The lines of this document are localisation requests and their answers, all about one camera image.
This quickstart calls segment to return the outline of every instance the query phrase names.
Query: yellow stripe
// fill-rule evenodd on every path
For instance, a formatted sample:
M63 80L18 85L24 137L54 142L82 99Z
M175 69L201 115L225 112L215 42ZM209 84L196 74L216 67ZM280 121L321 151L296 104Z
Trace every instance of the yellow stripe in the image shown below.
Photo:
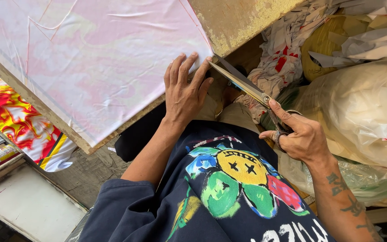
M44 168L46 168L47 162L49 162L52 156L56 155L59 152L62 145L65 143L66 139L67 139L67 136L63 134L59 142L56 144L56 147L52 150L51 154L48 157L43 159L43 162L41 162L40 168L42 168L43 170Z

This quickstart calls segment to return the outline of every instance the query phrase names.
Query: yellow smiley face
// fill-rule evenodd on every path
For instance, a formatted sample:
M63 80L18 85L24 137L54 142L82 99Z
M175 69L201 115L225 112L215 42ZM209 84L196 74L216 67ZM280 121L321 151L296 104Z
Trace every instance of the yellow smiley face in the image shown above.
M253 155L235 149L226 149L217 154L217 162L223 172L245 184L266 184L267 169Z

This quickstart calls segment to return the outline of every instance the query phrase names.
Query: hand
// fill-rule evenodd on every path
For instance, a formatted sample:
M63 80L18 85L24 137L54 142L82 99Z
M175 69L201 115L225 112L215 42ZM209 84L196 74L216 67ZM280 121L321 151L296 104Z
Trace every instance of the hand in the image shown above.
M325 132L319 122L301 115L287 113L275 100L270 101L270 107L282 122L290 126L294 132L288 136L280 136L279 142L283 150L295 160L303 161L307 166L319 165L317 162L333 161L326 143ZM265 131L259 135L274 140L277 131Z
M192 67L198 53L193 52L186 60L185 54L181 54L169 64L165 75L165 99L166 99L166 115L165 120L172 124L178 125L184 129L189 122L196 117L204 105L207 91L213 82L213 78L204 80L204 76L210 64L207 60L212 60L207 57L196 70L192 82L187 83L189 69Z

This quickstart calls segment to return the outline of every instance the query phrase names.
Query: printed jersey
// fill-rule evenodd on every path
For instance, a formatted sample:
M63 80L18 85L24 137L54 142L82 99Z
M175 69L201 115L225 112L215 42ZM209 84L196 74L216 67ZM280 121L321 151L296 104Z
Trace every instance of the printed jersey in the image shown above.
M335 241L275 168L276 153L255 132L192 121L157 191L107 181L80 241Z

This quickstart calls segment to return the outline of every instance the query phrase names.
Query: scissor blade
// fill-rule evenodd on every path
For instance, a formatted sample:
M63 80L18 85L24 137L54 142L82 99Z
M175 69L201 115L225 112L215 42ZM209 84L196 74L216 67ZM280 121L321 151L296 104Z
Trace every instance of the scissor blade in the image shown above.
M220 74L222 74L224 77L226 77L228 80L230 80L232 83L234 83L236 86L241 88L241 90L245 91L249 96L256 99L259 103L261 103L263 106L267 107L268 104L263 101L264 92L258 91L252 86L246 84L244 81L240 80L238 77L234 76L233 74L229 73L222 67L216 65L215 63L209 61L210 65L216 69Z
M261 89L259 89L258 86L253 84L253 82L251 82L249 79L247 79L247 77L245 77L243 74L241 74L241 72L239 72L237 69L235 69L235 67L233 67L231 64L229 64L224 58L218 56L216 53L213 53L213 54L224 65L224 67L226 67L226 69L228 69L229 72L231 72L234 76L236 76L238 79L244 81L247 85L249 85L249 86L255 88L256 90L260 91L261 93L263 93L263 91Z

